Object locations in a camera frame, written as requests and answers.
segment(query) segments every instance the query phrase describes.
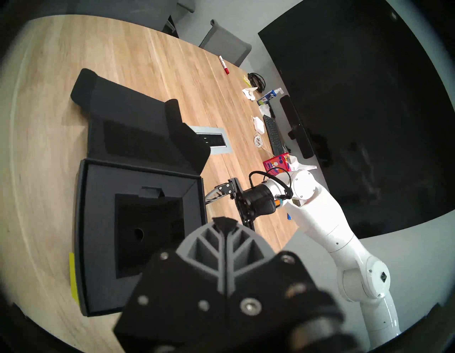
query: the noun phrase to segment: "office chair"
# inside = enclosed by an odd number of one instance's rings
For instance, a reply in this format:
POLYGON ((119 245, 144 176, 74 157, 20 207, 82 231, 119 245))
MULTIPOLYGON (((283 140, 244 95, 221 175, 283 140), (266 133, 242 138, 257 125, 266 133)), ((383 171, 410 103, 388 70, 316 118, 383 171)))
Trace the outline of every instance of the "office chair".
POLYGON ((251 51, 251 44, 245 43, 231 32, 211 20, 212 29, 207 33, 199 48, 221 55, 224 60, 239 67, 251 51))

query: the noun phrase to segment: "wooden table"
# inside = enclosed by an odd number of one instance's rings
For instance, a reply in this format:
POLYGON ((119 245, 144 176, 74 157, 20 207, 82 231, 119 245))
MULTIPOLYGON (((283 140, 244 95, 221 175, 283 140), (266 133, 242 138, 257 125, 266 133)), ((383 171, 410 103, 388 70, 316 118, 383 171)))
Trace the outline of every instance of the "wooden table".
MULTIPOLYGON (((259 110, 242 93, 245 72, 227 66, 229 75, 192 44, 101 17, 40 18, 20 33, 0 73, 0 276, 7 297, 44 329, 85 352, 122 351, 112 333, 119 314, 84 317, 71 297, 76 173, 87 146, 87 117, 70 99, 80 70, 161 101, 177 98, 188 125, 224 128, 233 153, 209 158, 202 173, 208 192, 231 177, 248 189, 248 174, 270 158, 253 143, 251 116, 259 110)), ((228 198, 207 212, 239 220, 228 198)), ((255 226, 275 251, 296 230, 283 212, 255 226)))

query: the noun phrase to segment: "spray bottle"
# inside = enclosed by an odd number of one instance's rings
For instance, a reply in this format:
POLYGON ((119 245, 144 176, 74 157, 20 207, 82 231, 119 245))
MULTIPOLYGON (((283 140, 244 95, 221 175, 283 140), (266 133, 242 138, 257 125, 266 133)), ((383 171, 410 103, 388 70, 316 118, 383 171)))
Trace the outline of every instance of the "spray bottle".
POLYGON ((284 92, 281 88, 271 90, 270 92, 266 93, 263 97, 258 99, 258 105, 267 104, 273 97, 277 96, 278 92, 281 94, 284 94, 284 92))

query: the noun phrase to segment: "tv screen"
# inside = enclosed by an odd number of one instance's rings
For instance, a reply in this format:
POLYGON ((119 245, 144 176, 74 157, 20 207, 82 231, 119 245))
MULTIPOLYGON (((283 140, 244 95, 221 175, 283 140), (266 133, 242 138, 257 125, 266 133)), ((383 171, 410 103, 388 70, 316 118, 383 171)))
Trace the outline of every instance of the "tv screen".
POLYGON ((455 113, 385 0, 304 0, 260 31, 359 238, 455 209, 455 113))

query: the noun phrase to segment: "colorful box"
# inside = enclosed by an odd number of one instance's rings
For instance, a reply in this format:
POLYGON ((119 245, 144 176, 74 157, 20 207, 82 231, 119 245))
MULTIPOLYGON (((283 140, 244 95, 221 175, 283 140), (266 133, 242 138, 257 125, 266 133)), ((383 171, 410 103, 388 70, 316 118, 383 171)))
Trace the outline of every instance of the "colorful box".
POLYGON ((273 157, 268 159, 262 164, 264 164, 264 168, 266 172, 269 172, 271 175, 277 175, 279 173, 285 173, 284 170, 290 172, 291 168, 289 164, 291 163, 291 158, 289 157, 289 153, 283 153, 279 156, 273 157))

